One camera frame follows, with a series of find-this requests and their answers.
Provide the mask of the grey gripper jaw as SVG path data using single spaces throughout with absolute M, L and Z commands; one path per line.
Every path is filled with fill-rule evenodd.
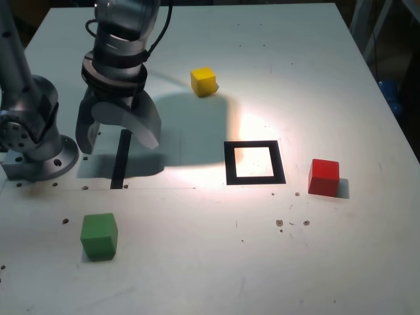
M 146 91 L 143 91 L 137 104 L 138 107 L 132 110 L 97 104 L 92 107 L 91 113 L 96 122 L 123 127 L 132 132 L 144 147 L 157 148 L 161 136 L 161 119 L 156 105 Z
M 91 88 L 86 93 L 79 105 L 75 137 L 80 150 L 84 154 L 92 154 L 98 136 L 99 123 L 92 116 L 92 107 L 98 102 Z

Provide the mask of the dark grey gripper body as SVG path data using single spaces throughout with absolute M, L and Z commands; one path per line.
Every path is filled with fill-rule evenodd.
M 132 110 L 138 107 L 138 99 L 143 91 L 124 89 L 121 87 L 88 86 L 85 92 L 85 109 L 92 108 L 97 104 L 110 105 L 112 108 Z

